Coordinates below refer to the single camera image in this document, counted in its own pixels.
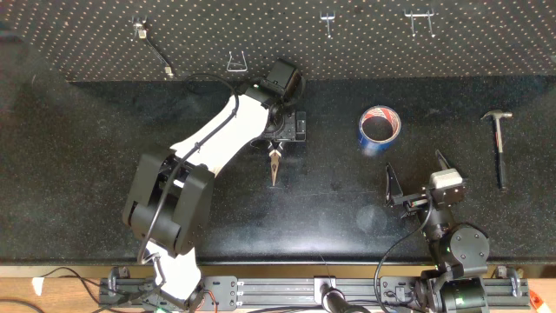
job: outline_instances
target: black tabletop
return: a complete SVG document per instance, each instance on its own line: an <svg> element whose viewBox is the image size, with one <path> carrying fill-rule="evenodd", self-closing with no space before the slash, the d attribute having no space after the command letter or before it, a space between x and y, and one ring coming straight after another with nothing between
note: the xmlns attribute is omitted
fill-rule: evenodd
<svg viewBox="0 0 556 313"><path fill-rule="evenodd" d="M490 235L496 263L556 262L556 79L414 78L310 81L298 110L308 140L285 148L277 183L265 150L246 145L215 182L199 263L376 263L418 226L384 206L385 164L406 193L439 170L435 150L468 178L458 221ZM19 84L2 107L0 259L4 263L133 263L139 242L122 208L143 150L195 133L225 104L218 83ZM401 132L383 154L364 156L357 123L387 105ZM493 123L502 120L509 191L497 188ZM396 263L430 263L421 236Z"/></svg>

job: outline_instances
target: perforated metal panel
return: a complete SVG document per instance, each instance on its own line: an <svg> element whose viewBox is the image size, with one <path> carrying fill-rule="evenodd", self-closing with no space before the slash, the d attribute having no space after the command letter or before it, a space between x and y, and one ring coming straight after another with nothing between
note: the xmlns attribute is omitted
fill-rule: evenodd
<svg viewBox="0 0 556 313"><path fill-rule="evenodd" d="M163 66L131 41L131 17L177 79L209 72L264 75L277 57L310 79L556 74L556 1L16 0L2 3L13 30L70 81L164 80ZM434 10L426 17L404 10ZM335 12L332 38L321 12ZM245 52L248 71L226 71Z"/></svg>

